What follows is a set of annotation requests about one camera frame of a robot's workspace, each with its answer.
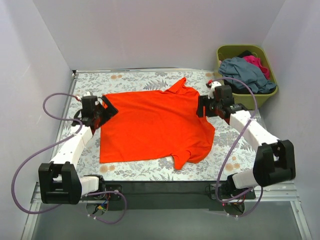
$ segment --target green basket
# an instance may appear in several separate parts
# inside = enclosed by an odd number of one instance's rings
[[[216,58],[217,58],[217,66],[220,67],[219,61],[223,61],[225,59],[231,59],[233,57],[238,56],[239,54],[243,53],[244,51],[250,51],[256,58],[261,59],[261,64],[269,69],[270,72],[270,81],[277,84],[275,75],[270,67],[270,64],[268,62],[266,53],[258,46],[255,45],[246,45],[246,44],[229,44],[229,45],[223,45],[219,47],[216,51]],[[222,76],[218,73],[215,74],[215,77],[221,78]],[[260,108],[268,98],[275,95],[278,91],[278,85],[275,88],[274,92],[269,94],[255,94],[255,99],[258,104],[258,108]],[[250,94],[236,94],[233,93],[234,102],[237,104],[243,104],[247,109],[254,110],[255,109],[255,103]]]

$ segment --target pile of clothes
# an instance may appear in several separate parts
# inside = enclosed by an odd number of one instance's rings
[[[270,94],[276,90],[277,85],[269,80],[269,69],[262,66],[260,58],[253,56],[249,51],[222,61],[218,72],[224,77],[242,81],[248,85],[254,94]],[[224,84],[230,85],[232,92],[235,94],[249,93],[240,82],[225,79]]]

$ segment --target pink cloth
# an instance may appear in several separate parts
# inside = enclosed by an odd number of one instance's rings
[[[261,65],[261,60],[260,58],[257,58],[255,56],[244,56],[244,60],[246,60],[248,63],[253,64],[260,68],[261,72],[264,74],[266,79],[270,79],[270,73],[269,69]]]

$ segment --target orange-red cloth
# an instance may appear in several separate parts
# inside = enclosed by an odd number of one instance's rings
[[[203,160],[215,128],[197,116],[199,93],[185,82],[184,77],[165,91],[107,94],[119,112],[101,127],[100,163],[173,156],[180,170]]]

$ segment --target floral pattern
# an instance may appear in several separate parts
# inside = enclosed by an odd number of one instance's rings
[[[85,92],[91,91],[101,96],[102,94],[134,91],[164,91],[181,78],[186,77],[187,86],[205,95],[208,94],[206,82],[212,79],[212,76],[212,72],[201,70],[80,73],[76,79],[73,94],[82,96]],[[72,118],[81,106],[79,102],[72,99],[67,107],[67,117]],[[264,126],[259,113],[255,119]],[[100,130],[98,129],[79,159],[77,172],[80,176],[103,175],[105,180],[110,181],[214,181],[217,179],[227,152],[239,133],[219,117],[208,118],[208,121],[215,127],[214,143],[208,156],[197,164],[187,162],[181,170],[175,170],[171,156],[152,160],[100,164]],[[65,138],[69,131],[70,123],[64,122],[61,139]],[[228,160],[222,179],[225,180],[230,174],[252,168],[255,155],[251,146],[241,138]]]

